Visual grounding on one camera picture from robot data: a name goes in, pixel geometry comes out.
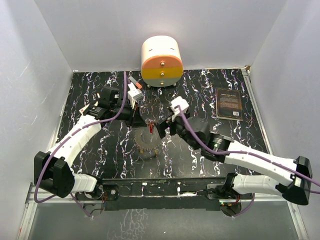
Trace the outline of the red key tag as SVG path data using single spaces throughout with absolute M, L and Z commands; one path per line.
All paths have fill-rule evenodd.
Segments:
M 154 132 L 154 121 L 151 119 L 146 120 L 146 124 L 149 127 L 149 132 L 152 134 Z

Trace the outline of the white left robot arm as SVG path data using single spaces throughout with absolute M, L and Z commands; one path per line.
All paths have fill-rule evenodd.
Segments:
M 34 157 L 34 183 L 36 189 L 65 198 L 69 194 L 86 193 L 91 199 L 103 195 L 102 181 L 91 174 L 73 173 L 72 165 L 77 155 L 91 138 L 114 120 L 122 121 L 127 127 L 146 127 L 137 102 L 143 93 L 133 83 L 119 89 L 105 86 L 97 94 L 97 100 L 80 110 L 76 125 L 47 152 L 38 152 Z

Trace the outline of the black disc with keyrings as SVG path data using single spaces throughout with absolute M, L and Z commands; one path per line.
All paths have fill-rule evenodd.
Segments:
M 149 127 L 141 127 L 134 131 L 134 141 L 140 150 L 154 151 L 161 144 L 162 139 L 156 128 L 150 132 Z

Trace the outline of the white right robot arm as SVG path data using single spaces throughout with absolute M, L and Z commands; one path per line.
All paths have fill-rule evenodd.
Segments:
M 214 193 L 230 199 L 237 195 L 261 193 L 283 197 L 285 200 L 306 206 L 309 204 L 312 168 L 304 156 L 282 158 L 247 147 L 230 137 L 213 133 L 210 125 L 198 117 L 170 116 L 157 122 L 160 138 L 178 135 L 190 147 L 212 162 L 237 165 L 257 172 L 258 175 L 229 173 L 223 185 Z

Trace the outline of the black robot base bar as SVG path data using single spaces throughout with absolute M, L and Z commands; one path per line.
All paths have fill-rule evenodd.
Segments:
M 105 211 L 128 209 L 205 209 L 234 216 L 242 211 L 240 195 L 224 186 L 227 177 L 198 178 L 115 178 L 98 182 L 94 192 L 76 193 L 80 201 L 97 201 Z

